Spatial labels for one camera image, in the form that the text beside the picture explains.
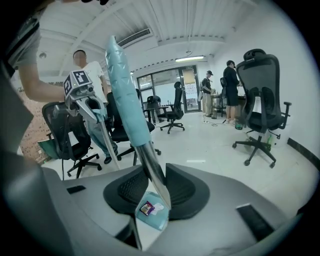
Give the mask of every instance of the light blue plastic wrap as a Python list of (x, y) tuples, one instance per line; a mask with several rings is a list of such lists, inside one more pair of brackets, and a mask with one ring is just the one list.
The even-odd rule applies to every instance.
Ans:
[(125, 132), (132, 146), (145, 145), (151, 141), (151, 135), (131, 80), (127, 57), (114, 36), (110, 37), (107, 44), (105, 59), (112, 93)]

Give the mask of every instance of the grey shirt sleeve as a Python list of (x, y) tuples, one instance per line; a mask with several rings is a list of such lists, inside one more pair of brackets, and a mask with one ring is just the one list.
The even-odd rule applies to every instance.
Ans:
[(16, 55), (14, 66), (37, 64), (37, 51), (40, 44), (40, 30), (38, 29), (22, 46)]

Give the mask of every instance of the man in white t-shirt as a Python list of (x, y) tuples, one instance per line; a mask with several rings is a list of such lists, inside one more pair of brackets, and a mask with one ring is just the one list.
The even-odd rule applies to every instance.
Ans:
[[(75, 51), (73, 54), (73, 60), (74, 60), (74, 64), (76, 64), (78, 67), (84, 70), (92, 80), (92, 85), (94, 88), (95, 95), (98, 96), (104, 104), (107, 104), (106, 95), (108, 93), (109, 86), (107, 85), (105, 74), (103, 73), (99, 62), (92, 61), (90, 63), (87, 63), (87, 55), (84, 50)], [(99, 148), (102, 149), (102, 151), (105, 154), (104, 163), (105, 164), (110, 163), (112, 159), (107, 149), (100, 126), (96, 123), (92, 123), (87, 120), (86, 120), (86, 125), (87, 125), (88, 133), (91, 139)], [(117, 155), (118, 146), (112, 141), (111, 138), (110, 138), (110, 141), (111, 141), (113, 150)]]

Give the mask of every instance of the window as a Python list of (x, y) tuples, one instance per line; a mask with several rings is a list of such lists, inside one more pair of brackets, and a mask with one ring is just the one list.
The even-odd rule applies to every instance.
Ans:
[(180, 82), (179, 70), (172, 69), (152, 75), (155, 95), (161, 99), (161, 104), (173, 104), (175, 102), (175, 82)]
[(152, 87), (151, 75), (146, 75), (138, 79), (140, 90)]

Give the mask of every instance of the white floor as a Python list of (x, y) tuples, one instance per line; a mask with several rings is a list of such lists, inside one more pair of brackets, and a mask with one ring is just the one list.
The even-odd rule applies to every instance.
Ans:
[[(297, 210), (302, 207), (313, 194), (319, 181), (319, 171), (300, 153), (284, 145), (281, 148), (273, 148), (271, 153), (276, 158), (274, 168), (270, 168), (272, 162), (263, 152), (258, 151), (251, 160), (249, 166), (243, 162), (249, 157), (252, 148), (238, 145), (235, 149), (232, 144), (235, 141), (245, 141), (248, 129), (236, 130), (228, 124), (219, 124), (212, 126), (203, 123), (203, 114), (188, 113), (183, 116), (179, 123), (183, 123), (185, 131), (180, 128), (172, 128), (170, 134), (167, 134), (168, 128), (163, 131), (157, 127), (152, 133), (154, 147), (162, 151), (158, 160), (165, 170), (166, 163), (180, 164), (197, 168), (206, 172), (227, 176), (236, 179), (278, 206), (288, 218), (296, 215)], [(224, 119), (206, 120), (214, 123), (222, 123)], [(98, 171), (95, 167), (86, 166), (83, 168), (80, 177), (89, 177), (101, 175), (115, 171), (113, 161), (105, 165), (102, 151), (96, 146), (89, 150), (88, 154), (98, 153), (100, 159), (95, 159), (102, 166)], [(128, 142), (118, 144), (119, 153), (129, 148)], [(134, 154), (128, 154), (122, 157), (119, 162), (121, 168), (127, 168), (133, 164)], [(64, 161), (65, 172), (73, 166), (71, 160)], [(62, 175), (61, 160), (51, 160), (43, 165), (56, 170)], [(75, 179), (76, 171), (72, 176), (66, 174), (64, 178)], [(139, 233), (143, 229), (142, 245), (147, 248), (154, 236), (158, 232), (153, 232), (152, 227), (144, 223), (138, 223)]]

